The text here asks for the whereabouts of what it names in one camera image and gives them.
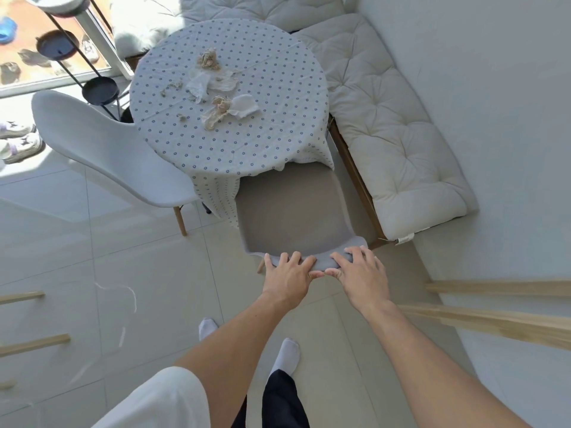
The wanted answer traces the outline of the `person's right hand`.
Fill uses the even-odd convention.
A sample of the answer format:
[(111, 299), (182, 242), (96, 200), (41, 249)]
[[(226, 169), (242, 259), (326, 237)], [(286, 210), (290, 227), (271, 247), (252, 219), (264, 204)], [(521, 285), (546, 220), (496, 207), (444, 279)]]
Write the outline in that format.
[(372, 318), (390, 301), (388, 278), (384, 265), (368, 264), (368, 248), (361, 246), (363, 262), (353, 264), (340, 253), (331, 253), (331, 258), (341, 269), (341, 283), (352, 306), (367, 320)]

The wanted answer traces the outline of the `person's left hand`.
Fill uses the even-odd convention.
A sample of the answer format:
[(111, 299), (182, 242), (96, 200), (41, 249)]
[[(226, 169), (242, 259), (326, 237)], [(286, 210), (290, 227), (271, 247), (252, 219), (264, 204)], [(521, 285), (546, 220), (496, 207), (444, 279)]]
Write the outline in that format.
[(310, 272), (316, 263), (316, 257), (309, 256), (304, 259), (304, 271), (289, 269), (289, 259), (292, 254), (282, 253), (276, 269), (266, 273), (262, 296), (273, 302), (284, 311), (289, 312), (299, 306), (307, 295), (310, 283)]

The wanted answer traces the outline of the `grey shell chair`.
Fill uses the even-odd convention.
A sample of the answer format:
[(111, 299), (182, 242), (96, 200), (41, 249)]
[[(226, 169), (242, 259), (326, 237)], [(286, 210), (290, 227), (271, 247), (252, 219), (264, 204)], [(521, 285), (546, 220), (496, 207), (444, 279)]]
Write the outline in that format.
[(322, 163), (242, 177), (235, 201), (244, 250), (261, 258), (268, 253), (275, 266), (283, 252), (299, 251), (302, 261), (315, 257), (311, 271), (324, 272), (339, 268), (331, 253), (352, 262), (345, 249), (368, 245), (353, 230), (337, 175)]

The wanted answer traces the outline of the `person's right forearm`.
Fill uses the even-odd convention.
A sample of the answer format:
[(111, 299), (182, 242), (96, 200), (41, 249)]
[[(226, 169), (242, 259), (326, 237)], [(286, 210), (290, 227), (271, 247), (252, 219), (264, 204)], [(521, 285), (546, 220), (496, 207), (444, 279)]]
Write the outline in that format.
[(532, 428), (393, 302), (366, 300), (356, 309), (388, 355), (418, 428)]

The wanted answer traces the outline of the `person's white sock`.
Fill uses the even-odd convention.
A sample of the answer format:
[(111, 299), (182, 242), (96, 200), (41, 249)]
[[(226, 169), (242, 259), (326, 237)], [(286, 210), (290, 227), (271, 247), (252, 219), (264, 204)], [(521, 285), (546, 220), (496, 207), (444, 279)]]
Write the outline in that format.
[(291, 338), (283, 340), (276, 360), (270, 371), (270, 375), (277, 371), (282, 371), (290, 377), (293, 376), (301, 358), (301, 351), (298, 343)]
[(199, 324), (199, 341), (202, 342), (212, 333), (217, 331), (218, 328), (219, 326), (213, 318), (204, 318)]

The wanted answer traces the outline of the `person's dark trousers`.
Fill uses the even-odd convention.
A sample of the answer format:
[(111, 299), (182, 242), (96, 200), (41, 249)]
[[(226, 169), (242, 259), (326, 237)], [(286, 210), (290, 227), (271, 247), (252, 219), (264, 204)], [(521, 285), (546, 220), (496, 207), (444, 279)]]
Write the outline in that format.
[(274, 370), (262, 397), (262, 428), (310, 428), (294, 379), (281, 369)]

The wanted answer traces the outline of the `beige long sock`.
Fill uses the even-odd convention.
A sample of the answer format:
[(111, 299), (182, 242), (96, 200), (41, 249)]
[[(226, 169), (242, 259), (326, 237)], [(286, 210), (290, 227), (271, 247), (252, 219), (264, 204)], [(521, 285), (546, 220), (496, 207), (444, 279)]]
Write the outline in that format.
[(231, 113), (233, 99), (227, 96), (215, 96), (212, 101), (212, 108), (201, 116), (202, 125), (205, 130), (213, 130), (215, 125)]

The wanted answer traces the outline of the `person's white sleeve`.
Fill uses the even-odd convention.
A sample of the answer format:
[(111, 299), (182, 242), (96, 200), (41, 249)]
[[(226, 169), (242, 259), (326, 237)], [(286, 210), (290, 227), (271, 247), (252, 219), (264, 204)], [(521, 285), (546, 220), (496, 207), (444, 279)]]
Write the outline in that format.
[(131, 392), (92, 428), (211, 428), (205, 389), (182, 367), (168, 367)]

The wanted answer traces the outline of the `white blue-dotted tablecloth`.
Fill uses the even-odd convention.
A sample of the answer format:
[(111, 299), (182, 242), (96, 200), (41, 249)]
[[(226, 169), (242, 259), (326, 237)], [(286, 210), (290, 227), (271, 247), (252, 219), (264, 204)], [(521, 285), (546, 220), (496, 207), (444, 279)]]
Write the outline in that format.
[[(189, 71), (205, 49), (215, 48), (221, 68), (238, 78), (230, 92), (209, 91), (195, 103), (184, 90)], [(180, 91), (161, 90), (182, 80)], [(201, 116), (215, 96), (249, 94), (259, 110), (231, 115), (213, 130)], [(322, 163), (334, 169), (327, 144), (329, 95), (325, 73), (296, 36), (246, 19), (215, 19), (175, 31), (138, 63), (130, 86), (130, 110), (144, 141), (191, 179), (194, 191), (221, 221), (238, 227), (235, 197), (240, 179), (286, 164)], [(180, 122), (177, 114), (187, 117)]]

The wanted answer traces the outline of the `beige crumpled sock bundle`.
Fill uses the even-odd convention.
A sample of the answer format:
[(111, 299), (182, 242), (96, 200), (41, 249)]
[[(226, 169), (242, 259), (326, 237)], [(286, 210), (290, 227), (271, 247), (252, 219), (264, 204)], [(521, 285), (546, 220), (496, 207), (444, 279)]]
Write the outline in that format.
[(196, 59), (196, 66), (204, 70), (220, 71), (222, 67), (218, 62), (216, 49), (208, 48), (200, 53)]

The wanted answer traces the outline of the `cream tufted back cushion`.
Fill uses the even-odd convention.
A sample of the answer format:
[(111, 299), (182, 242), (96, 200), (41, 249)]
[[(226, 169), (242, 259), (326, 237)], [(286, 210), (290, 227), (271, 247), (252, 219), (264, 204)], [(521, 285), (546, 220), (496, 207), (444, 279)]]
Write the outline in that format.
[(180, 0), (180, 23), (249, 19), (295, 32), (345, 14), (342, 0)]

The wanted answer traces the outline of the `white fluffy pillow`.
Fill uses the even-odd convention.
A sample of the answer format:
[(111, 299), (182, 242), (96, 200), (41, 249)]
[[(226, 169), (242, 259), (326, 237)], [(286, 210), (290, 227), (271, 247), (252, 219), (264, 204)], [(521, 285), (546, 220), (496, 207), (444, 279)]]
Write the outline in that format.
[(111, 26), (118, 57), (145, 53), (185, 26), (184, 0), (110, 0)]

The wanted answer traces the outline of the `white sneaker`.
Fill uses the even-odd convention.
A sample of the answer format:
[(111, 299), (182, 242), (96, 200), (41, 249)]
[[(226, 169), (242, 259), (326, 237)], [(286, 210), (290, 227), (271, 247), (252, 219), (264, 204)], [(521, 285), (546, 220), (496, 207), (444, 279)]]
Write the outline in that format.
[(37, 155), (45, 148), (45, 142), (38, 132), (21, 137), (0, 139), (0, 160), (6, 165), (14, 164)]
[(9, 120), (0, 120), (0, 139), (24, 137), (36, 130), (34, 123), (21, 124)]

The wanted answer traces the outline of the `wooden bench frame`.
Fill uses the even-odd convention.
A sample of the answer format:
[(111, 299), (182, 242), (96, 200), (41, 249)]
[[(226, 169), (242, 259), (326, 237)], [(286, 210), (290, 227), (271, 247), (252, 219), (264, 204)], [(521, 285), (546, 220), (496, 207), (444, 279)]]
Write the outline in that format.
[(327, 144), (344, 194), (349, 222), (354, 232), (366, 239), (369, 249), (374, 250), (389, 242), (377, 218), (373, 199), (369, 194), (349, 149), (341, 136), (335, 118), (329, 115)]

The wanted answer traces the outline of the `light wooden rail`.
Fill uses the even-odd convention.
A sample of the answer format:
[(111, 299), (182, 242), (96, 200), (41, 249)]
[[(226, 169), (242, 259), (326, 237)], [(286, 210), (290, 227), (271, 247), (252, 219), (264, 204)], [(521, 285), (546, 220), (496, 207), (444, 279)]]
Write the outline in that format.
[(571, 280), (495, 281), (456, 280), (432, 281), (425, 284), (428, 292), (463, 295), (510, 295), (529, 297), (571, 298)]
[(516, 311), (416, 303), (398, 305), (407, 316), (571, 352), (571, 318)]

